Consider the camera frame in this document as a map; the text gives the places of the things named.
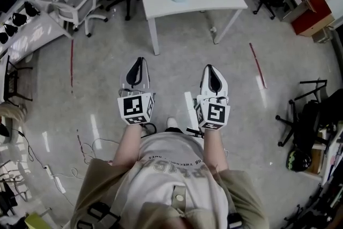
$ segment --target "white t-shirt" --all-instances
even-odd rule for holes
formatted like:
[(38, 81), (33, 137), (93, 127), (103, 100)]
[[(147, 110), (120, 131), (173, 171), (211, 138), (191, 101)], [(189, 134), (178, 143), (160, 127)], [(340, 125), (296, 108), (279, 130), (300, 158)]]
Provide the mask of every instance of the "white t-shirt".
[(135, 228), (145, 202), (172, 204), (175, 186), (186, 188), (186, 208), (206, 209), (215, 214), (219, 228), (227, 228), (228, 202), (203, 163), (203, 140), (175, 132), (143, 138), (139, 161), (144, 167), (118, 192), (125, 190), (126, 202), (120, 225)]

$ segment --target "white sneaker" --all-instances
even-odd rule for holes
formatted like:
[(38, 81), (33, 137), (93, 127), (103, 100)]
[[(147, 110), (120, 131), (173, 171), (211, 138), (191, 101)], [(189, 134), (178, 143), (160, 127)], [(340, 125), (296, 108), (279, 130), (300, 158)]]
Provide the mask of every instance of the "white sneaker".
[(167, 119), (167, 128), (170, 128), (170, 127), (178, 128), (176, 119), (172, 116)]

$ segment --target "power strip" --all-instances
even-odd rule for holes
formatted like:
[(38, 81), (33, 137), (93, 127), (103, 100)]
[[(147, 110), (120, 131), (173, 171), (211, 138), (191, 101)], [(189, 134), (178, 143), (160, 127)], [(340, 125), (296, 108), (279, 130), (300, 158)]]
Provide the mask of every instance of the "power strip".
[[(52, 180), (55, 180), (54, 176), (53, 176), (53, 173), (51, 172), (51, 169), (49, 167), (49, 165), (45, 165), (44, 166), (44, 169), (47, 171), (48, 175), (49, 175), (49, 178), (52, 179)], [(62, 184), (61, 184), (61, 181), (59, 180), (58, 177), (56, 177), (56, 183), (58, 185), (58, 188), (60, 189), (61, 193), (64, 194), (65, 193), (65, 189), (63, 188)]]

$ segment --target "khaki pants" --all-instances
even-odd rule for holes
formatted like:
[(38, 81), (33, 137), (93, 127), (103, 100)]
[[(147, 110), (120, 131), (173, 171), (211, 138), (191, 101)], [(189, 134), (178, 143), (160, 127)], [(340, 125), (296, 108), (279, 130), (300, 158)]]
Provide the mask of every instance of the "khaki pants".
[(26, 112), (17, 106), (4, 102), (0, 104), (0, 116), (8, 117), (18, 122), (24, 122)]

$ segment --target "gray floor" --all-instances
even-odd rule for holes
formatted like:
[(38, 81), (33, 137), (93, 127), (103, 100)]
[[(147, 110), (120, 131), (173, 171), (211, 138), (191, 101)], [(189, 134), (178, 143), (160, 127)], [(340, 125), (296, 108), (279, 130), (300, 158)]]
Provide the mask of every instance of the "gray floor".
[[(313, 88), (300, 86), (299, 81), (328, 79), (329, 94), (342, 87), (342, 83), (330, 43), (315, 44), (311, 38), (296, 36), (289, 24), (271, 21), (265, 8), (253, 15), (255, 1), (246, 3), (249, 8), (241, 13), (219, 45), (212, 42), (208, 20), (220, 26), (227, 11), (158, 18), (159, 56), (153, 55), (142, 2), (133, 6), (129, 22), (124, 21), (122, 3), (113, 16), (108, 13), (107, 23), (93, 22), (91, 38), (85, 36), (83, 27), (75, 34), (73, 87), (71, 41), (62, 37), (38, 50), (30, 62), (34, 70), (19, 80), (31, 83), (26, 92), (32, 91), (33, 102), (27, 103), (23, 131), (37, 157), (55, 174), (70, 176), (70, 169), (75, 167), (79, 176), (84, 176), (87, 165), (78, 136), (81, 142), (90, 144), (97, 137), (120, 140), (125, 126), (116, 100), (121, 68), (139, 56), (147, 59), (156, 92), (152, 122), (162, 131), (167, 117), (175, 116), (184, 129), (188, 118), (183, 93), (191, 91), (196, 96), (203, 67), (213, 64), (229, 86), (231, 112), (222, 139), (229, 151), (230, 168), (250, 174), (271, 228), (278, 228), (283, 217), (292, 213), (297, 204), (304, 203), (318, 183), (286, 170), (288, 147), (277, 147), (285, 126), (274, 117), (286, 116), (288, 100)], [(267, 89), (259, 88), (250, 42)], [(110, 160), (116, 148), (116, 144), (101, 142), (96, 156)], [(0, 149), (3, 158), (10, 157), (23, 166), (20, 170), (31, 201), (51, 207), (55, 222), (64, 224), (71, 216), (72, 206), (40, 164), (27, 159), (26, 142), (15, 139)], [(75, 204), (82, 181), (59, 178), (65, 195)]]

